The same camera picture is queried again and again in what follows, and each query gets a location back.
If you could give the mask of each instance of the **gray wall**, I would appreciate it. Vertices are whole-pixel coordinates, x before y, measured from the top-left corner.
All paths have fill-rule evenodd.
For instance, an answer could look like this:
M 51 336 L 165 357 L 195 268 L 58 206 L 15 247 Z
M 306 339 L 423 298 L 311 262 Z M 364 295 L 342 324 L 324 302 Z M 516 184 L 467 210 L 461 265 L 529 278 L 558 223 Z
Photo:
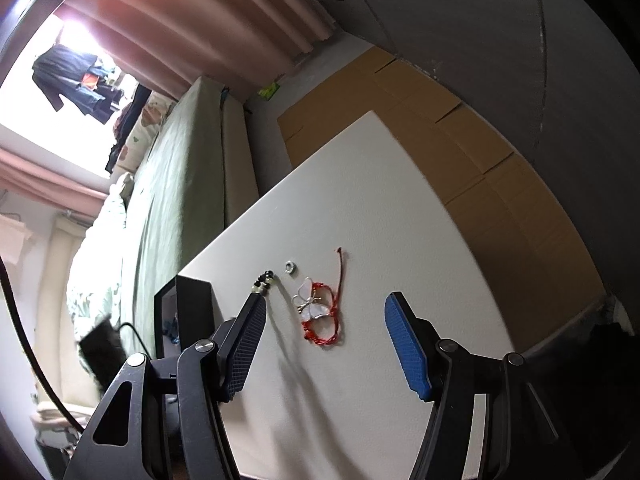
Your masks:
M 51 231 L 59 211 L 18 194 L 9 192 L 0 205 L 0 213 L 16 213 L 33 232 L 22 248 L 18 266 L 9 267 L 20 321 L 33 346 L 38 309 L 38 292 L 44 270 Z M 0 294 L 0 413 L 31 463 L 40 474 L 50 478 L 47 465 L 35 443 L 36 432 L 30 415 L 36 412 L 31 396 L 36 393 L 36 379 L 15 334 L 4 296 Z
M 589 6 L 320 1 L 345 30 L 426 70 L 511 141 L 640 328 L 640 75 Z

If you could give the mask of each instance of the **black box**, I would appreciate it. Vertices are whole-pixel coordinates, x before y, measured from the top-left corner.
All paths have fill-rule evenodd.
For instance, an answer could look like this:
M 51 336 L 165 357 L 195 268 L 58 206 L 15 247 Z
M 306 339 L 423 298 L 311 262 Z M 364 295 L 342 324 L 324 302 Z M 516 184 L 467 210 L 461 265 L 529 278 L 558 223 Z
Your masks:
M 165 322 L 177 318 L 179 344 L 162 335 Z M 216 330 L 213 318 L 213 291 L 209 282 L 175 276 L 154 296 L 156 358 L 180 355 L 196 341 L 210 337 Z

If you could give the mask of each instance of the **black cable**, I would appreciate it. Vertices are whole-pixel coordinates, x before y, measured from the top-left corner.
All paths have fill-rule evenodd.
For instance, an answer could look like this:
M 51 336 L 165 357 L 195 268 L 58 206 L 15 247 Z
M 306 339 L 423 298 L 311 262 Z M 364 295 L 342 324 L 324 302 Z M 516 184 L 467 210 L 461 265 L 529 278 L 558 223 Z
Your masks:
M 18 340 L 20 341 L 20 345 L 22 346 L 22 350 L 24 351 L 24 354 L 27 356 L 27 359 L 29 360 L 29 364 L 31 365 L 31 369 L 33 370 L 33 373 L 36 375 L 37 379 L 40 381 L 40 384 L 42 385 L 42 387 L 44 388 L 44 391 L 49 396 L 49 399 L 51 399 L 51 402 L 53 402 L 56 405 L 56 408 L 58 409 L 58 411 L 62 413 L 62 415 L 66 418 L 66 420 L 69 421 L 69 424 L 71 424 L 78 433 L 82 433 L 84 431 L 84 428 L 74 418 L 74 416 L 71 415 L 71 413 L 69 413 L 69 410 L 66 409 L 65 405 L 62 403 L 60 398 L 53 391 L 53 388 L 51 387 L 51 384 L 49 384 L 49 381 L 47 381 L 47 378 L 45 377 L 44 372 L 42 371 L 42 368 L 40 368 L 40 364 L 36 359 L 35 354 L 33 353 L 33 349 L 31 349 L 31 345 L 29 344 L 27 335 L 24 332 L 24 327 L 22 326 L 22 322 L 20 321 L 20 314 L 18 313 L 18 307 L 15 304 L 14 292 L 11 288 L 11 283 L 9 281 L 9 274 L 6 271 L 6 267 L 4 266 L 4 261 L 2 260 L 1 256 L 0 256 L 0 285 L 2 285 L 2 293 L 4 294 L 4 299 L 6 301 L 7 309 L 9 310 L 9 316 L 11 316 L 11 321 L 14 324 L 15 333 L 18 336 Z
M 149 350 L 146 349 L 145 344 L 142 342 L 142 338 L 140 337 L 140 334 L 138 333 L 138 331 L 136 330 L 136 327 L 134 327 L 130 322 L 125 321 L 124 323 L 121 323 L 120 326 L 118 327 L 118 332 L 120 330 L 122 330 L 123 326 L 130 326 L 131 329 L 133 330 L 133 333 L 136 335 L 136 337 L 138 338 L 138 341 L 140 342 L 140 344 L 142 345 L 142 349 L 145 351 L 146 356 L 151 359 L 151 354 L 149 353 Z

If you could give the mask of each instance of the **hanging clothes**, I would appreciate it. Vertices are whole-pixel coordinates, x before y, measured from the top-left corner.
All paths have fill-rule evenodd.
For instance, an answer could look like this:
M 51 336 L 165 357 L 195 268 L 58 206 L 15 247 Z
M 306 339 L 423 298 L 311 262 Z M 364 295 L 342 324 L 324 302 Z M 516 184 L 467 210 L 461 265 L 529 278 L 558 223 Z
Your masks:
M 82 76 L 81 83 L 89 90 L 95 90 L 98 87 L 98 81 L 100 81 L 100 78 L 97 75 L 87 73 Z
M 63 107 L 60 96 L 64 96 L 83 115 L 89 114 L 105 124 L 113 114 L 111 102 L 117 94 L 106 97 L 104 92 L 100 94 L 82 84 L 86 74 L 100 78 L 110 73 L 96 66 L 97 61 L 95 54 L 76 52 L 68 46 L 56 44 L 34 61 L 33 81 L 55 111 Z
M 122 147 L 124 146 L 124 143 L 127 142 L 127 137 L 129 137 L 133 126 L 135 126 L 138 117 L 140 117 L 142 108 L 145 107 L 146 101 L 149 99 L 150 95 L 151 90 L 149 88 L 138 84 L 136 93 L 133 95 L 133 101 L 130 103 L 129 108 L 122 111 L 119 122 L 118 119 L 116 119 L 116 125 L 113 129 L 116 143 L 111 148 L 109 160 L 104 168 L 109 173 L 113 173 L 113 168 L 115 168 L 120 152 L 122 151 Z

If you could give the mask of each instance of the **dark jacket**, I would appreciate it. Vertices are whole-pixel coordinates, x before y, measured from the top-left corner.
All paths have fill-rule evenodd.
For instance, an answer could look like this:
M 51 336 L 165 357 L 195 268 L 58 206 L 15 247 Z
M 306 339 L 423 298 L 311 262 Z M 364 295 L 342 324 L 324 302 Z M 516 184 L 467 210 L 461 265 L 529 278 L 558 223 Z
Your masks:
M 107 103 L 103 103 L 105 96 L 89 90 L 81 83 L 86 73 L 98 76 L 108 73 L 94 66 L 97 59 L 95 54 L 76 52 L 68 46 L 56 44 L 34 61 L 33 81 L 56 111 L 63 107 L 60 98 L 63 95 L 84 115 L 90 114 L 104 123 L 104 114 L 108 108 L 105 106 Z

